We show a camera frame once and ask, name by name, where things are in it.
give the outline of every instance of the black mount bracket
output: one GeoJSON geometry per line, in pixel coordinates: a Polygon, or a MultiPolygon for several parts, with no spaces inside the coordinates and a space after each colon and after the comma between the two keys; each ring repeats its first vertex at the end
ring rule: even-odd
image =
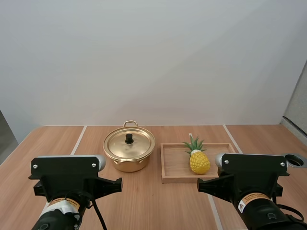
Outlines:
{"type": "Polygon", "coordinates": [[[283,156],[224,154],[218,170],[219,178],[198,179],[197,188],[225,201],[234,202],[251,192],[260,192],[269,198],[282,196],[283,188],[277,184],[279,176],[289,176],[283,156]]]}
{"type": "Polygon", "coordinates": [[[31,162],[31,180],[40,180],[34,186],[36,196],[47,201],[72,190],[90,193],[95,199],[121,192],[122,179],[111,181],[98,177],[97,157],[38,157],[31,162]]]}

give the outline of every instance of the yellow pineapple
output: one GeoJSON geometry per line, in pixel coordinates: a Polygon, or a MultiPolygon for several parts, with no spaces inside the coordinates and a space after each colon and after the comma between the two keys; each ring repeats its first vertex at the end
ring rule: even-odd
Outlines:
{"type": "Polygon", "coordinates": [[[210,161],[206,154],[203,153],[205,149],[202,148],[203,140],[198,143],[198,137],[194,140],[192,136],[191,143],[183,142],[191,150],[187,152],[190,154],[190,167],[196,174],[205,174],[211,167],[210,161]]]}

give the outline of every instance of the table surface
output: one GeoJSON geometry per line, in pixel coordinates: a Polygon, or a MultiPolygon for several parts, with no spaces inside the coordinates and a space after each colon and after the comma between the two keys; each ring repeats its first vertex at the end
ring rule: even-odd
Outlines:
{"type": "MultiPolygon", "coordinates": [[[[46,205],[34,196],[30,162],[42,155],[102,154],[103,141],[116,126],[44,126],[32,131],[0,166],[0,229],[31,229],[46,205]]],[[[108,229],[118,230],[241,230],[246,229],[230,203],[197,192],[195,184],[162,184],[160,143],[189,140],[189,133],[206,142],[229,142],[236,152],[246,154],[299,153],[307,157],[302,144],[282,125],[227,126],[238,144],[231,141],[223,126],[144,126],[156,138],[149,164],[138,172],[120,172],[106,158],[102,178],[123,178],[123,190],[97,200],[108,229]]],[[[307,168],[288,168],[289,177],[278,202],[307,217],[307,168]]],[[[87,210],[82,230],[102,229],[93,209],[87,210]]]]}

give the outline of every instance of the gold pot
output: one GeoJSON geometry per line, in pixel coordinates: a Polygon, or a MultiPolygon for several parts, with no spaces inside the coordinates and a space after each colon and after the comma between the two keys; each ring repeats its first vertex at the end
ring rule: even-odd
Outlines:
{"type": "Polygon", "coordinates": [[[104,151],[116,169],[135,172],[144,168],[155,145],[151,132],[138,127],[135,121],[126,121],[122,128],[111,132],[104,141],[104,151]]]}

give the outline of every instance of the warning label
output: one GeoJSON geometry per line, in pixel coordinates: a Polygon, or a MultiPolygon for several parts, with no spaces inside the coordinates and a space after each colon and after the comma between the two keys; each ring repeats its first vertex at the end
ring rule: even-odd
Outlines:
{"type": "Polygon", "coordinates": [[[238,209],[241,213],[243,213],[243,210],[245,208],[245,206],[253,201],[253,200],[256,200],[256,199],[268,199],[269,198],[265,195],[265,194],[262,194],[262,193],[250,193],[248,195],[246,195],[245,197],[243,197],[243,199],[239,202],[239,205],[238,205],[238,209]]]}
{"type": "MultiPolygon", "coordinates": [[[[65,198],[54,199],[54,200],[52,200],[52,201],[49,203],[48,207],[51,206],[51,205],[54,205],[54,204],[56,204],[56,203],[58,203],[58,202],[60,202],[60,201],[63,201],[63,200],[65,200],[65,198]]],[[[67,201],[68,203],[70,203],[72,206],[74,206],[76,210],[79,209],[80,205],[79,205],[76,201],[74,201],[74,200],[72,200],[72,199],[69,199],[69,198],[67,198],[66,201],[67,201]]]]}

